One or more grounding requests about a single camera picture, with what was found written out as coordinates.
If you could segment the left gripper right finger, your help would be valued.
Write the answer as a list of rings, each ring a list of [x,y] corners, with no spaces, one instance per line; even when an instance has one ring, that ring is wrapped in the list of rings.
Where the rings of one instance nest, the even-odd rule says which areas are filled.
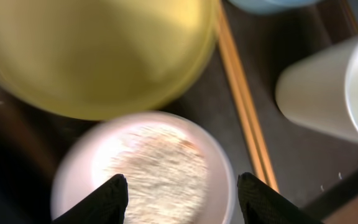
[[[249,172],[238,176],[237,194],[245,224],[322,224]]]

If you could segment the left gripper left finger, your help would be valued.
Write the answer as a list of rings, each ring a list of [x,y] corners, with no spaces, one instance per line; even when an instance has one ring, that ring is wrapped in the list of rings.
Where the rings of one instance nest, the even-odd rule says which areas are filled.
[[[127,180],[116,174],[53,224],[123,224],[129,202]]]

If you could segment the wooden chopstick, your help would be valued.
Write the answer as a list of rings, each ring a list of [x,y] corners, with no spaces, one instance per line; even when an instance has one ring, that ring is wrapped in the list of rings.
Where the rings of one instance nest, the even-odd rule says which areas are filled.
[[[241,121],[255,175],[262,182],[266,182],[267,178],[264,174],[264,167],[261,163],[259,151],[257,149],[257,141],[250,125],[246,104],[237,80],[237,75],[241,74],[242,67],[239,64],[238,54],[234,48],[234,41],[229,33],[229,26],[223,17],[219,20],[219,50],[223,59],[224,68],[236,104],[239,119]]]
[[[237,80],[239,82],[242,97],[243,97],[243,99],[245,101],[245,104],[246,104],[246,111],[247,111],[247,114],[248,114],[248,117],[249,117],[250,125],[251,125],[251,128],[253,130],[254,137],[255,137],[255,139],[257,141],[257,149],[259,151],[259,156],[260,156],[261,163],[262,163],[262,165],[264,167],[264,174],[265,174],[265,176],[267,178],[267,181],[264,182],[264,183],[267,184],[272,189],[274,189],[276,192],[278,192],[279,188],[278,188],[277,179],[276,179],[276,176],[275,176],[275,173],[274,173],[274,170],[273,170],[273,165],[272,165],[272,161],[270,159],[269,150],[268,150],[267,145],[265,143],[264,135],[263,135],[262,128],[261,128],[260,122],[259,122],[259,118],[257,116],[257,111],[256,111],[256,108],[255,108],[255,105],[254,105],[254,101],[252,99],[249,84],[248,84],[247,79],[246,79],[246,73],[245,73],[244,68],[242,66],[241,58],[240,58],[239,52],[237,50],[237,45],[235,43],[235,40],[234,40],[232,32],[231,32],[231,28],[230,28],[229,21],[228,21],[227,16],[226,16],[226,12],[224,10],[223,3],[220,2],[219,3],[219,20],[222,17],[227,21],[227,24],[229,26],[229,33],[232,36],[232,39],[234,41],[234,48],[236,49],[237,54],[238,54],[239,64],[242,67],[241,74],[237,75]]]

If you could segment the white rice bowl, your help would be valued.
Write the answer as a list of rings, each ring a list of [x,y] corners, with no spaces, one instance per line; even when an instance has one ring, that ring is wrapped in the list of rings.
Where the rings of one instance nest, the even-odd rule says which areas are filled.
[[[149,111],[96,125],[72,145],[52,185],[50,212],[62,216],[121,174],[125,223],[229,223],[236,201],[230,162],[192,121]]]

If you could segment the rice and nutshell pile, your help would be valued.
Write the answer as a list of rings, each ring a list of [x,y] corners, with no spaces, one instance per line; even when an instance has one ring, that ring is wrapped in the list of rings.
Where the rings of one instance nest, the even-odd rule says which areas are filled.
[[[134,126],[115,140],[104,173],[123,174],[129,202],[124,223],[194,223],[206,203],[208,166],[183,131],[166,124]]]

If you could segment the white cup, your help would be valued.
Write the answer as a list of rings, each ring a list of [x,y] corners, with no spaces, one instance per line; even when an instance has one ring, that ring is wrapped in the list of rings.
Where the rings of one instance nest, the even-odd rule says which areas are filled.
[[[290,121],[358,143],[358,37],[286,68],[275,100]]]

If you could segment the yellow plate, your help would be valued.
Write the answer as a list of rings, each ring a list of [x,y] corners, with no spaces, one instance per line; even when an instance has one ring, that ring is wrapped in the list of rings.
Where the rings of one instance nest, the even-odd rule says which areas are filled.
[[[0,0],[0,86],[104,120],[180,97],[214,52],[218,1]]]

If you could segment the light blue bowl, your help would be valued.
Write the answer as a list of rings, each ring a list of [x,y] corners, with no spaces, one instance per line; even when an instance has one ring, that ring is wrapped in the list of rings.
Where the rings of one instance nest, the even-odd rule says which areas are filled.
[[[275,14],[278,12],[310,6],[321,0],[228,0],[239,9],[259,15]]]

